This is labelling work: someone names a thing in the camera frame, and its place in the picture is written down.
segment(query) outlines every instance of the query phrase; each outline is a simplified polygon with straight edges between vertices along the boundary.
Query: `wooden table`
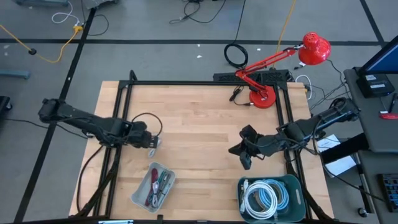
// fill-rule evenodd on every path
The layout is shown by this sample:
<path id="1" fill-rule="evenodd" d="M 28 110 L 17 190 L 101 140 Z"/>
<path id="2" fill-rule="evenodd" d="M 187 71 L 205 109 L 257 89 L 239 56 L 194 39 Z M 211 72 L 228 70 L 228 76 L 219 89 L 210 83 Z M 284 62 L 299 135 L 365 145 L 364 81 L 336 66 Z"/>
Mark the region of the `wooden table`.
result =
<path id="1" fill-rule="evenodd" d="M 103 82 L 95 110 L 98 116 L 112 116 L 118 82 Z M 302 83 L 288 83 L 294 120 L 310 117 Z M 252 159 L 250 170 L 244 170 L 239 157 L 228 149 L 241 141 L 239 131 L 250 124 L 261 134 L 275 134 L 278 116 L 275 105 L 268 109 L 237 106 L 228 101 L 234 86 L 164 86 L 134 85 L 128 120 L 143 112 L 156 114 L 163 122 L 162 144 L 152 159 L 148 150 L 124 146 L 114 193 L 111 218 L 165 220 L 229 220 L 241 221 L 236 189 L 238 179 L 285 175 L 281 152 L 263 161 Z M 237 97 L 248 102 L 248 88 Z M 159 122 L 142 116 L 148 130 L 159 131 Z M 87 143 L 83 164 L 99 147 L 97 140 Z M 87 166 L 81 183 L 80 206 L 92 196 L 98 185 L 104 150 Z M 333 217 L 320 158 L 302 151 L 307 189 L 325 213 Z M 177 176 L 162 208 L 157 214 L 133 204 L 130 196 L 138 188 L 152 161 L 172 169 Z M 107 197 L 103 195 L 101 206 Z M 76 192 L 70 214 L 76 213 Z"/>

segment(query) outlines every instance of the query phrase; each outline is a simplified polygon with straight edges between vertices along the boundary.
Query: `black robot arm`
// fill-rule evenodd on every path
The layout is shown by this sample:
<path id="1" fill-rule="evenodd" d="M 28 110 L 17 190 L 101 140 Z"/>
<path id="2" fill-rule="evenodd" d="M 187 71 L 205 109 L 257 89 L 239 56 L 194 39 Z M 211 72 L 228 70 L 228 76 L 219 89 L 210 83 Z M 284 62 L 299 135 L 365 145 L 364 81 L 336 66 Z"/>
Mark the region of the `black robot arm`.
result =
<path id="1" fill-rule="evenodd" d="M 39 118 L 44 123 L 64 122 L 81 129 L 85 134 L 93 134 L 106 147 L 130 144 L 137 148 L 156 148 L 158 145 L 159 138 L 146 131 L 147 126 L 142 121 L 101 118 L 78 110 L 63 100 L 44 99 Z"/>
<path id="2" fill-rule="evenodd" d="M 275 135 L 258 134 L 250 125 L 239 132 L 241 143 L 228 151 L 239 156 L 244 169 L 251 166 L 251 157 L 264 159 L 275 152 L 298 150 L 307 145 L 312 136 L 336 122 L 355 121 L 358 119 L 359 108 L 351 99 L 337 98 L 328 110 L 310 119 L 300 119 L 277 128 Z"/>

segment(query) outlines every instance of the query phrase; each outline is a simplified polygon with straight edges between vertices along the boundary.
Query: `lamp base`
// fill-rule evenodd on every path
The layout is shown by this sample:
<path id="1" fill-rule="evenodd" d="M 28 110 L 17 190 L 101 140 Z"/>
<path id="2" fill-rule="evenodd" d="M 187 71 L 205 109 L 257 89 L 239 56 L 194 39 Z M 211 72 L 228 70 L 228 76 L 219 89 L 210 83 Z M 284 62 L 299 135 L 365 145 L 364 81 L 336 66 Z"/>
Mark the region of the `lamp base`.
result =
<path id="1" fill-rule="evenodd" d="M 265 90 L 261 91 L 250 91 L 249 94 L 250 102 L 258 108 L 268 108 L 275 103 L 276 95 L 274 89 L 270 86 L 266 86 Z"/>

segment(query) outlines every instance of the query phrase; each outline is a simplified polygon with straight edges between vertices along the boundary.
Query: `yellow cable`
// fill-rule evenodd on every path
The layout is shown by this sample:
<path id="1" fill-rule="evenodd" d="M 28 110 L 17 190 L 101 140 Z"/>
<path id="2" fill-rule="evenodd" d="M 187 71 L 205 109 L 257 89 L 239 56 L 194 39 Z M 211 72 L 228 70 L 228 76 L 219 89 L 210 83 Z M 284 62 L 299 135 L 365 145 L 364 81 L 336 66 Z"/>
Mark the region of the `yellow cable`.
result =
<path id="1" fill-rule="evenodd" d="M 6 33 L 8 33 L 12 38 L 14 38 L 16 41 L 18 41 L 18 43 L 20 43 L 22 46 L 24 46 L 27 50 L 31 50 L 28 46 L 26 46 L 24 43 L 22 43 L 22 41 L 20 41 L 14 34 L 12 34 L 11 32 L 9 32 L 4 26 L 2 26 L 0 24 L 0 27 L 6 31 Z"/>
<path id="2" fill-rule="evenodd" d="M 6 31 L 6 33 L 8 33 L 12 38 L 14 38 L 18 43 L 20 43 L 22 46 L 24 46 L 28 51 L 31 51 L 32 49 L 28 46 L 26 46 L 24 43 L 22 43 L 22 41 L 20 41 L 14 34 L 12 34 L 11 32 L 9 32 L 3 25 L 0 24 L 0 27 Z M 75 26 L 73 27 L 74 33 L 73 35 L 70 37 L 70 39 L 68 40 L 68 42 L 66 42 L 62 47 L 61 47 L 61 51 L 60 51 L 60 55 L 58 56 L 58 59 L 56 60 L 49 60 L 39 54 L 35 54 L 36 56 L 38 56 L 40 59 L 45 60 L 48 63 L 57 63 L 59 61 L 61 61 L 62 55 L 63 55 L 63 50 L 65 49 L 65 47 L 76 37 L 77 33 L 79 33 L 80 31 L 83 30 L 83 28 L 81 26 Z"/>
<path id="3" fill-rule="evenodd" d="M 287 25 L 287 23 L 289 22 L 290 16 L 291 16 L 292 13 L 293 13 L 293 9 L 294 9 L 294 5 L 295 5 L 295 4 L 296 4 L 296 0 L 293 0 L 292 6 L 290 7 L 289 15 L 287 15 L 287 18 L 286 18 L 284 27 L 282 28 L 282 32 L 280 33 L 280 36 L 279 36 L 278 46 L 276 47 L 276 53 L 279 52 L 280 42 L 282 41 L 282 37 L 284 36 L 284 32 L 285 32 L 285 29 L 286 29 L 286 25 Z"/>

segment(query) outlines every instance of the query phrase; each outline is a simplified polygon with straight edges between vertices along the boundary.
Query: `lamp shade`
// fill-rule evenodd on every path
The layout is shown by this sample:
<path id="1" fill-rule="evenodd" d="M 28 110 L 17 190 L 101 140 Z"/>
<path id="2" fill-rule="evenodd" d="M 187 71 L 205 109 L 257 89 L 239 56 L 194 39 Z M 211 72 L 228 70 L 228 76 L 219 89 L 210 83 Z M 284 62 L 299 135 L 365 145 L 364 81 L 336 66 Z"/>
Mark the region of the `lamp shade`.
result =
<path id="1" fill-rule="evenodd" d="M 330 43 L 317 33 L 310 32 L 303 38 L 304 47 L 298 50 L 298 58 L 306 65 L 318 65 L 330 55 Z"/>

